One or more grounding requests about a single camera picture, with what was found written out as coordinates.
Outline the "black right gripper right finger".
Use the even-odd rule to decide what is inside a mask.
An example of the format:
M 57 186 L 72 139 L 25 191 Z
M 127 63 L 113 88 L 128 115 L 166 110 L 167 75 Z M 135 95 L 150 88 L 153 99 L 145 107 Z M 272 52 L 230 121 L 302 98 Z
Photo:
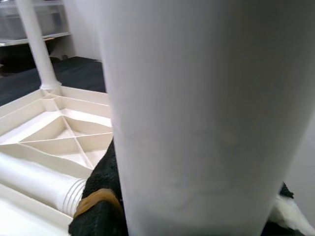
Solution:
M 308 222 L 285 183 L 276 196 L 264 226 L 265 236 L 313 236 L 315 228 Z

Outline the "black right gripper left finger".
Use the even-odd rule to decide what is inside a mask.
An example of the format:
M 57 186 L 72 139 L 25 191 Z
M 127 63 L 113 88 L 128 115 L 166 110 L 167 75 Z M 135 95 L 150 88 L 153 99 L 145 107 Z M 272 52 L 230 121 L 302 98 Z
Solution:
M 86 181 L 68 233 L 71 236 L 128 235 L 113 141 Z

